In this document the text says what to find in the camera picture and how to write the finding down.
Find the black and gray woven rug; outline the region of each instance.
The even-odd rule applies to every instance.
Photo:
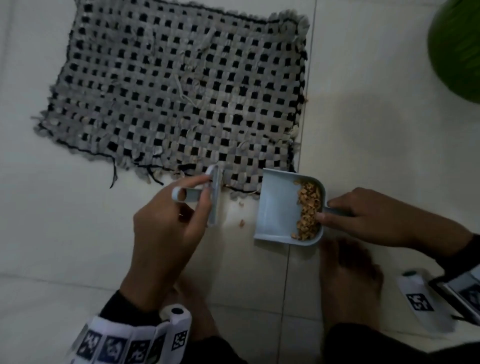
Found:
[[[240,194],[260,191],[264,167],[292,170],[306,16],[161,0],[76,3],[39,134],[157,182],[164,170],[192,175],[219,164]]]

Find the person's right hand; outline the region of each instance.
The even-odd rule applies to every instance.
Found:
[[[452,220],[364,188],[334,198],[327,205],[354,217],[317,213],[324,226],[373,244],[417,249],[434,258],[457,253],[473,236]]]

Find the person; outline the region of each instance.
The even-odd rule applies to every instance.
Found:
[[[201,294],[179,278],[204,235],[211,201],[208,188],[204,188],[193,211],[186,204],[172,201],[171,192],[175,186],[195,187],[208,179],[197,176],[177,180],[134,215],[130,269],[99,316],[131,326],[156,326],[162,304],[180,297],[192,315],[182,362],[245,363],[220,337]],[[479,237],[452,220],[363,188],[334,198],[328,205],[346,210],[353,217],[317,213],[321,224],[351,236],[320,243],[324,361],[445,363],[467,362],[474,357],[480,349],[478,344],[426,353],[382,334],[383,274],[354,238],[416,249],[435,258],[446,271],[463,272],[480,263]]]

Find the person's left hand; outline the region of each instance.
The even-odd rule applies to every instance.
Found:
[[[166,186],[133,216],[135,243],[132,264],[120,286],[121,294],[139,309],[160,308],[202,239],[212,208],[205,188],[193,211],[172,200],[176,186],[195,187],[209,176],[187,177]]]

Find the person's right foot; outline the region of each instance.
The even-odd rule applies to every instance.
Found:
[[[380,329],[383,273],[352,239],[320,243],[320,285],[325,336],[339,323]]]

